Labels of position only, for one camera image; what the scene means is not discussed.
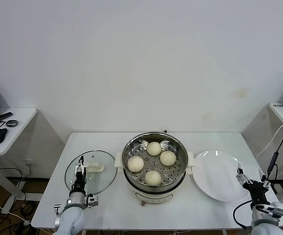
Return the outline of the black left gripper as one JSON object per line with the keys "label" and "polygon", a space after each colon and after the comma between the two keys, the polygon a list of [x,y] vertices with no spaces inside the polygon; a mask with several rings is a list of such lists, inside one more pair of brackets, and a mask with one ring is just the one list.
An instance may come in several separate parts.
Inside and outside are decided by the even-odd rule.
{"label": "black left gripper", "polygon": [[84,167],[83,156],[80,157],[79,164],[76,164],[74,174],[76,175],[76,180],[72,185],[72,191],[86,193],[85,192],[86,177],[84,176],[86,174],[86,168]]}

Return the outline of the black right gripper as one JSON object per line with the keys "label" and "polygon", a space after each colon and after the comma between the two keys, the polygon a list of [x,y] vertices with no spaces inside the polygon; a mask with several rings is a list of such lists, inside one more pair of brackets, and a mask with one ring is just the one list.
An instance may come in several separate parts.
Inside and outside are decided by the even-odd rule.
{"label": "black right gripper", "polygon": [[260,169],[260,180],[252,181],[244,174],[243,166],[241,164],[237,165],[237,175],[236,178],[238,182],[243,186],[243,188],[249,191],[252,205],[265,204],[270,205],[270,202],[267,201],[266,193],[269,191],[270,182],[268,177]]}

